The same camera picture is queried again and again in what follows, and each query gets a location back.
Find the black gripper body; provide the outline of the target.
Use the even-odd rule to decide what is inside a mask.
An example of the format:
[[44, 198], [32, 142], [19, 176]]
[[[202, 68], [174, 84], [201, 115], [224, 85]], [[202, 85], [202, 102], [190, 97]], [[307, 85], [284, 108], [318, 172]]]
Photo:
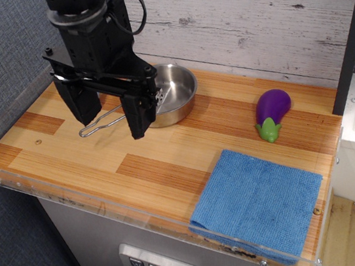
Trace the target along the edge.
[[43, 58], [52, 66], [52, 76], [65, 82], [100, 83], [103, 79], [131, 79], [146, 83], [145, 70], [157, 71], [134, 54], [134, 36], [126, 11], [110, 12], [95, 20], [60, 25], [64, 41], [47, 47]]

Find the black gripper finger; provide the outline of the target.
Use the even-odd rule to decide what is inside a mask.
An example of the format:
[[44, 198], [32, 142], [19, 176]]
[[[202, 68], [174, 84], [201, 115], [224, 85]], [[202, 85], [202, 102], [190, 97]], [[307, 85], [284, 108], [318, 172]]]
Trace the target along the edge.
[[151, 123], [156, 120], [157, 102], [154, 96], [125, 94], [120, 98], [132, 137], [143, 138]]
[[101, 110], [97, 92], [87, 90], [82, 81], [67, 83], [55, 78], [54, 84], [74, 117], [84, 126], [89, 125]]

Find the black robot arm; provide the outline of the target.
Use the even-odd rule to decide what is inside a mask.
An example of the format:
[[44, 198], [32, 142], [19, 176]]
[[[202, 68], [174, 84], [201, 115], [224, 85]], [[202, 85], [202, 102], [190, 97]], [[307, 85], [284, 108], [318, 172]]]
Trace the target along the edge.
[[45, 49], [55, 87], [74, 117], [89, 125], [102, 109], [99, 94], [116, 96], [134, 139], [155, 122], [160, 90], [157, 70], [134, 54], [134, 36], [124, 0], [46, 0], [47, 17], [61, 47]]

